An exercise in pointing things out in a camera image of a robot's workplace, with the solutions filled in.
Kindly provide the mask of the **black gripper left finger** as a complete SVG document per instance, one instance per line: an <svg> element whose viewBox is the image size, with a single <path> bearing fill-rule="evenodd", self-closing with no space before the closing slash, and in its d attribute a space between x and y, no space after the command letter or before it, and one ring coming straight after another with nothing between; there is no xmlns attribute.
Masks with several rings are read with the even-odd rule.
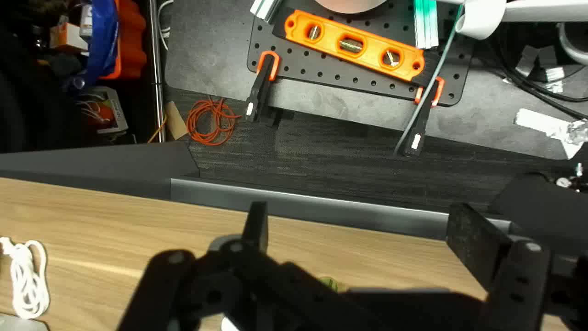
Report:
<svg viewBox="0 0 588 331"><path fill-rule="evenodd" d="M268 248L268 204L251 202L242 230L242 239L259 252Z"/></svg>

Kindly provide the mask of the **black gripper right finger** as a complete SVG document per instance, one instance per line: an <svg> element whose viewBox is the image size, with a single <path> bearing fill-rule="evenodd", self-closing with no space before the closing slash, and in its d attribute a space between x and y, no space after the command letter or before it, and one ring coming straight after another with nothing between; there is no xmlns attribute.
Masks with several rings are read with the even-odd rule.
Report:
<svg viewBox="0 0 588 331"><path fill-rule="evenodd" d="M452 204L446 224L446 244L475 278L488 289L494 283L510 239L468 204Z"/></svg>

